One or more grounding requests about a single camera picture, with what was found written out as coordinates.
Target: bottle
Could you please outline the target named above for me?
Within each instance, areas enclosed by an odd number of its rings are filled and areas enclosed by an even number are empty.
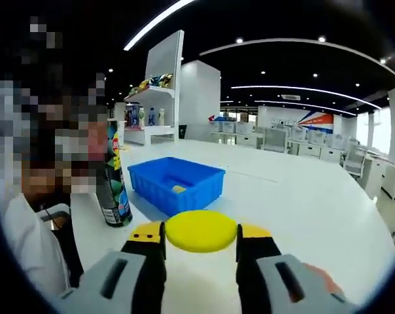
[[[143,107],[139,108],[138,119],[139,127],[143,129],[145,127],[145,112]]]
[[[158,125],[163,126],[164,125],[164,109],[160,109],[160,112],[158,113]]]
[[[148,125],[155,126],[156,125],[156,113],[154,111],[154,107],[151,107],[150,113],[148,115]]]
[[[118,122],[107,122],[105,166],[97,176],[96,194],[105,221],[109,226],[126,226],[132,220],[128,193],[120,167]]]

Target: air vent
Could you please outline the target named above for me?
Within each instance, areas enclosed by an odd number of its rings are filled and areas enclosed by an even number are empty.
[[[301,96],[298,95],[281,95],[283,99],[286,100],[301,100]]]

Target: tabletop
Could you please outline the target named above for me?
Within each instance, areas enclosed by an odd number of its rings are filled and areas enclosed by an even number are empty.
[[[346,297],[361,304],[395,260],[389,230],[375,204],[339,165],[300,156],[191,140],[120,151],[133,220],[105,224],[94,194],[72,195],[75,241],[84,270],[120,250],[130,231],[167,217],[140,198],[127,167],[166,156],[226,170],[221,197],[207,208],[238,223],[268,229],[283,254],[326,270]],[[235,245],[192,254],[167,242],[162,313],[240,313]]]

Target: white shirt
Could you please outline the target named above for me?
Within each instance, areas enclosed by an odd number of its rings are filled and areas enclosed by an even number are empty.
[[[59,295],[69,288],[60,244],[22,193],[10,201],[2,223],[12,252],[40,292]]]

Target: blue plastic bin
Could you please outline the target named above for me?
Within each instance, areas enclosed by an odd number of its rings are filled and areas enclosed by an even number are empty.
[[[225,170],[166,157],[128,167],[133,189],[172,217],[203,209],[222,194]],[[175,185],[182,193],[172,191]]]

